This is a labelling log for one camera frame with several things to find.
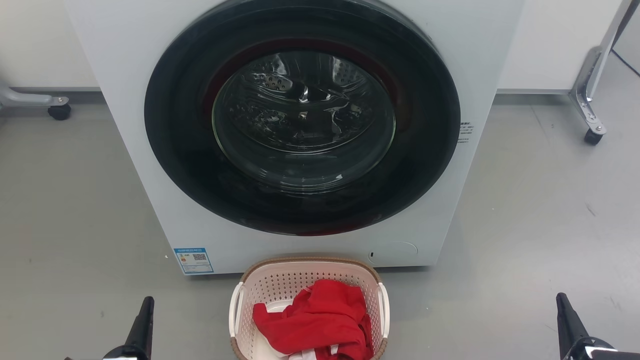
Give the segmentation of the glossy black right gripper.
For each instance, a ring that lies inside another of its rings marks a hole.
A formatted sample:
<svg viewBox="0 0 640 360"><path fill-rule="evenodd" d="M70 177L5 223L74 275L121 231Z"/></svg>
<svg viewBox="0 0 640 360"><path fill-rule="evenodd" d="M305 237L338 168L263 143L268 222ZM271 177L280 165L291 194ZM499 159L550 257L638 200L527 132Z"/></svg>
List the glossy black right gripper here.
<svg viewBox="0 0 640 360"><path fill-rule="evenodd" d="M590 338L567 294L557 294L557 332L560 360L640 360L640 353L619 351L608 342Z"/></svg>

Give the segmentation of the glossy black left gripper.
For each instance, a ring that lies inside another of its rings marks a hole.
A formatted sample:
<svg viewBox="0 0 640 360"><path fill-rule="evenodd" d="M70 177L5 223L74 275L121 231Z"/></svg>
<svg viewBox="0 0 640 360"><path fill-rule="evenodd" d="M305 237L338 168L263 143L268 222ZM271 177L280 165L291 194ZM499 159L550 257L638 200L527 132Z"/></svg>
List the glossy black left gripper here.
<svg viewBox="0 0 640 360"><path fill-rule="evenodd" d="M153 328L154 298L147 296L142 301L125 345L108 351L102 360L150 360L153 353Z"/></svg>

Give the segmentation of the white perforated laundry basket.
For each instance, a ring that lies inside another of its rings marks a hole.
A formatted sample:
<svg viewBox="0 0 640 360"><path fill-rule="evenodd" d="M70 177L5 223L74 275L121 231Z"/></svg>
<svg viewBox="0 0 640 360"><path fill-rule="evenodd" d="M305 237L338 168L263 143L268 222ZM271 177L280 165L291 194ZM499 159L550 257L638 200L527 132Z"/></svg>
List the white perforated laundry basket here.
<svg viewBox="0 0 640 360"><path fill-rule="evenodd" d="M280 257L262 260L247 269L235 286L228 308L230 344L238 360L284 360L256 328L253 307L265 304L270 313L281 312L295 296L318 280L334 280L361 289L372 323L370 360L381 360L390 332L390 301L375 269L354 259L336 257Z"/></svg>

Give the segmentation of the blue energy label sticker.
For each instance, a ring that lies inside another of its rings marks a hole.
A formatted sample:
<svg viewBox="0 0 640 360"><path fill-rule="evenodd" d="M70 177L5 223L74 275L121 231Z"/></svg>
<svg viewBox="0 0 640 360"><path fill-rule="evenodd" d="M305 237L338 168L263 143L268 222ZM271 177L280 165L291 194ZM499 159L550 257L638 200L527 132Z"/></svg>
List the blue energy label sticker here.
<svg viewBox="0 0 640 360"><path fill-rule="evenodd" d="M184 275L196 276L215 273L205 248L174 248L173 251Z"/></svg>

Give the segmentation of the white front-load washing machine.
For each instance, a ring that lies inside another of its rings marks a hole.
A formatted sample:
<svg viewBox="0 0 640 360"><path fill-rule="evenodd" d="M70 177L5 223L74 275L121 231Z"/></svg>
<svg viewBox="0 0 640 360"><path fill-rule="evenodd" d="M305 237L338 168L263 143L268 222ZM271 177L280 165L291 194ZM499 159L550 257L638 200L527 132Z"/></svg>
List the white front-load washing machine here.
<svg viewBox="0 0 640 360"><path fill-rule="evenodd" d="M64 0L68 15L171 248L204 248L216 274L292 255L368 262L377 244L418 250L413 266L436 264L498 90L525 0L375 0L425 34L457 89L461 123L451 160L423 196L364 228L330 235L245 227L190 198L158 162L145 121L146 92L160 57L183 30L229 0Z"/></svg>

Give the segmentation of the white garment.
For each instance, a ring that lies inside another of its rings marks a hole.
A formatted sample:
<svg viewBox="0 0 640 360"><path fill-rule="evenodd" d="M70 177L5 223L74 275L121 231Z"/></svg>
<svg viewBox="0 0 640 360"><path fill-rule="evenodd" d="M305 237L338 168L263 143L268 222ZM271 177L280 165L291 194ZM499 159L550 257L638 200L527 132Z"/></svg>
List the white garment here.
<svg viewBox="0 0 640 360"><path fill-rule="evenodd" d="M293 300L277 300L266 304L268 313L281 313L292 305ZM283 354L273 349L261 332L255 335L253 360L318 360L315 350L304 350L293 354Z"/></svg>

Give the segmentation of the red garment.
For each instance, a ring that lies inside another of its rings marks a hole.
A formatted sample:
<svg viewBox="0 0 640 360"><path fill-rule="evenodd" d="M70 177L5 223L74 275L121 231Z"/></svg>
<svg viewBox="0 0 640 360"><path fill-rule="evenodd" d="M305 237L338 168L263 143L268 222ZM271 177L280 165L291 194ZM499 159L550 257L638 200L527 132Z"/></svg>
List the red garment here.
<svg viewBox="0 0 640 360"><path fill-rule="evenodd" d="M371 360L371 317L360 287L320 279L298 292L282 312L253 306L253 322L282 354L314 350L317 360Z"/></svg>

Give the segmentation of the round white filter cover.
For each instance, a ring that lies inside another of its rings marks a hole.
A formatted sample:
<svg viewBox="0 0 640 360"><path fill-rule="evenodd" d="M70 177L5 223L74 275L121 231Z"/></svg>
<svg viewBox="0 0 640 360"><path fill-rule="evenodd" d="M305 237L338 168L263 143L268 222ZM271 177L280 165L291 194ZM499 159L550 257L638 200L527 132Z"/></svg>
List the round white filter cover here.
<svg viewBox="0 0 640 360"><path fill-rule="evenodd" d="M368 253L368 260L375 267L413 266L418 258L418 248L406 241L390 241L375 244Z"/></svg>

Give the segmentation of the round black washing machine door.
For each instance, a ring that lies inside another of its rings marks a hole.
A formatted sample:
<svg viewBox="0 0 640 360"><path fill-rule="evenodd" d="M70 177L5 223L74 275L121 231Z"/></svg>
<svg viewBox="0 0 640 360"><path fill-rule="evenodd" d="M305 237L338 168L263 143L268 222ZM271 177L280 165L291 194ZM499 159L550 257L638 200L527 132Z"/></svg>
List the round black washing machine door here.
<svg viewBox="0 0 640 360"><path fill-rule="evenodd" d="M320 152L283 152L235 130L215 132L226 81L252 60L317 51L350 60L390 96L395 128ZM442 176L457 145L461 104L432 41L375 0L229 0L181 32L148 82L151 149L190 198L233 223L325 236L379 223Z"/></svg>

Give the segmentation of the grey metal stand leg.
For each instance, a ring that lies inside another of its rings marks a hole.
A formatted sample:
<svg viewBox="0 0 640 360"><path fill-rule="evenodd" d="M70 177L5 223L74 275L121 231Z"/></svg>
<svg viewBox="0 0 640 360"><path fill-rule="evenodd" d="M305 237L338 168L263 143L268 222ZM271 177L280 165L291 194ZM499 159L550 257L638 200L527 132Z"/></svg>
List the grey metal stand leg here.
<svg viewBox="0 0 640 360"><path fill-rule="evenodd" d="M626 29L635 11L640 7L640 0L621 0L610 25L599 45L591 48L586 54L582 67L569 92L569 98L588 126L587 130L605 135L607 130L591 107L595 90L601 79L611 50Z"/></svg>
<svg viewBox="0 0 640 360"><path fill-rule="evenodd" d="M66 96L51 96L14 91L0 80L0 109L3 107L68 107Z"/></svg>

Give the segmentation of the steel washing machine drum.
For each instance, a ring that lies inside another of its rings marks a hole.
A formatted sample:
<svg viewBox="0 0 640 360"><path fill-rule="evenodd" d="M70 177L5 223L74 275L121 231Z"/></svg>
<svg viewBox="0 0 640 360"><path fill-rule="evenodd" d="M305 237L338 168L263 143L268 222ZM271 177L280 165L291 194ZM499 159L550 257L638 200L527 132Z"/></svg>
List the steel washing machine drum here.
<svg viewBox="0 0 640 360"><path fill-rule="evenodd" d="M217 94L212 125L289 153L332 150L373 132L386 137L396 117L384 86L361 66L318 51L264 55L231 75Z"/></svg>

